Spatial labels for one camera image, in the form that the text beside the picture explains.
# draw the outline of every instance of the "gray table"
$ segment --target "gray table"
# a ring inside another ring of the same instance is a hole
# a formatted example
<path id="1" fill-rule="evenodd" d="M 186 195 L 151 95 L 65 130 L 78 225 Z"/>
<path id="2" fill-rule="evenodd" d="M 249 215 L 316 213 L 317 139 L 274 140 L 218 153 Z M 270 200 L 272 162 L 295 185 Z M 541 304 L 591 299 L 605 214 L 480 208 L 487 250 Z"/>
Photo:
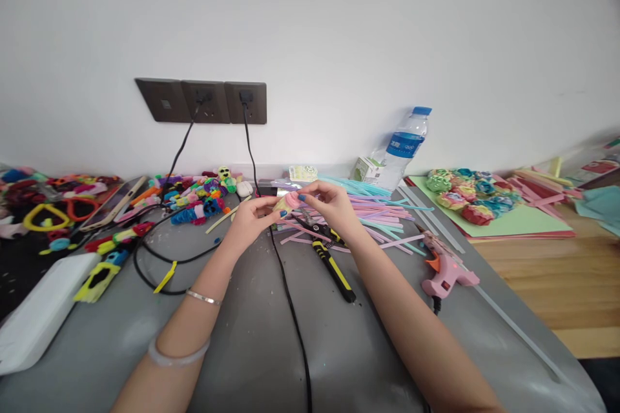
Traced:
<path id="1" fill-rule="evenodd" d="M 228 196 L 234 206 L 237 199 Z M 586 372 L 568 349 L 508 288 L 452 223 L 437 213 L 466 250 L 465 264 L 483 289 L 551 357 L 573 385 L 547 368 L 471 288 L 456 286 L 441 320 L 480 367 L 510 412 L 604 412 Z M 157 220 L 161 212 L 149 219 Z M 185 259 L 223 237 L 225 221 L 205 227 L 165 223 L 151 235 L 154 249 Z M 405 235 L 415 235 L 406 222 Z M 309 245 L 278 244 L 310 365 L 315 412 L 422 411 L 420 394 L 392 347 L 349 254 L 334 252 L 357 294 L 346 303 Z M 423 258 L 387 253 L 413 288 L 433 275 Z M 184 289 L 208 256 L 180 266 L 169 288 Z M 169 266 L 139 253 L 153 282 Z M 181 297 L 154 295 L 128 262 L 99 302 L 78 304 L 43 358 L 0 381 L 3 412 L 105 412 L 147 344 Z M 305 412 L 305 374 L 282 277 L 270 239 L 261 235 L 240 258 L 212 334 L 190 412 Z"/>

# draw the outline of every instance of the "silver bracelet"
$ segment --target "silver bracelet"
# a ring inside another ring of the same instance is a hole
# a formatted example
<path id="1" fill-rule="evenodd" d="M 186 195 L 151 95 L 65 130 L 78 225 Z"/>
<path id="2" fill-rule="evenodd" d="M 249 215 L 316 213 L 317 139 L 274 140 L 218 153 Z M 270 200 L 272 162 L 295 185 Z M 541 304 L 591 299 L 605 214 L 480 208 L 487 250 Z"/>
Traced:
<path id="1" fill-rule="evenodd" d="M 173 366 L 181 367 L 181 366 L 190 365 L 194 363 L 196 360 L 200 359 L 206 353 L 207 349 L 209 348 L 209 344 L 211 343 L 211 340 L 208 340 L 205 346 L 199 349 L 199 351 L 191 355 L 188 355 L 186 357 L 170 358 L 170 357 L 167 357 L 166 355 L 162 355 L 157 349 L 157 337 L 158 336 L 155 336 L 153 340 L 150 341 L 149 356 L 151 360 L 155 362 L 155 364 L 157 364 L 158 366 L 164 367 L 164 368 L 173 367 Z"/>
<path id="2" fill-rule="evenodd" d="M 193 298 L 197 298 L 198 300 L 202 300 L 204 302 L 211 303 L 211 304 L 215 305 L 216 307 L 218 307 L 218 306 L 220 306 L 222 304 L 222 302 L 219 301 L 219 300 L 213 300 L 213 299 L 210 299 L 209 297 L 202 296 L 200 294 L 195 293 L 193 290 L 190 290 L 190 289 L 187 289 L 185 291 L 185 293 L 187 295 L 189 295 L 189 296 L 192 296 Z"/>

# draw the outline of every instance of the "white wall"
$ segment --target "white wall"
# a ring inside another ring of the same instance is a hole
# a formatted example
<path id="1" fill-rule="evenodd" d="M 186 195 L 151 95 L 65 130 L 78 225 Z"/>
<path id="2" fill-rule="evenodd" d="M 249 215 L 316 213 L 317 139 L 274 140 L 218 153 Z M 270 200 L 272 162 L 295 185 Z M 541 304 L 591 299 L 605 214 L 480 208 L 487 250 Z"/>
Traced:
<path id="1" fill-rule="evenodd" d="M 434 108 L 411 172 L 513 168 L 620 125 L 620 0 L 0 0 L 0 161 L 168 169 L 185 125 L 134 77 L 267 83 L 259 164 L 351 164 Z M 200 125 L 179 163 L 249 162 Z"/>

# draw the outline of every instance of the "power outlet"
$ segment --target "power outlet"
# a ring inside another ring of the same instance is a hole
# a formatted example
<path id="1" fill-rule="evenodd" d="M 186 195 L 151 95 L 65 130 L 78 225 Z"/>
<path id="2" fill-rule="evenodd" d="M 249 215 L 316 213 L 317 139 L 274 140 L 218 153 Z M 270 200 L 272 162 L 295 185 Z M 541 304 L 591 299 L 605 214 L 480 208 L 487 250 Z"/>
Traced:
<path id="1" fill-rule="evenodd" d="M 185 102 L 191 116 L 194 115 L 199 102 L 203 102 L 197 123 L 229 124 L 224 83 L 217 81 L 181 81 Z"/>
<path id="2" fill-rule="evenodd" d="M 224 89 L 232 124 L 243 124 L 241 94 L 249 97 L 247 123 L 267 124 L 267 84 L 225 82 Z"/>
<path id="3" fill-rule="evenodd" d="M 153 119 L 160 123 L 189 123 L 192 117 L 187 109 L 181 81 L 175 79 L 135 79 Z"/>

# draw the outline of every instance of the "hot glue gun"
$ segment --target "hot glue gun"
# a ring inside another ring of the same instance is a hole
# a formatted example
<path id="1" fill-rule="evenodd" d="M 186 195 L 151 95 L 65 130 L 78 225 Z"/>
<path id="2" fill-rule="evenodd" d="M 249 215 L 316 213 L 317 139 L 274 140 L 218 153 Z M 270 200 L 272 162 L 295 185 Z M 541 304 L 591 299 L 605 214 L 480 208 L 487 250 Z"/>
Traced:
<path id="1" fill-rule="evenodd" d="M 469 271 L 463 264 L 463 260 L 435 234 L 419 225 L 416 226 L 424 234 L 422 242 L 435 256 L 433 261 L 426 260 L 437 271 L 433 279 L 422 282 L 422 289 L 427 295 L 444 299 L 450 294 L 455 282 L 464 286 L 475 286 L 480 283 L 478 276 L 473 271 Z"/>

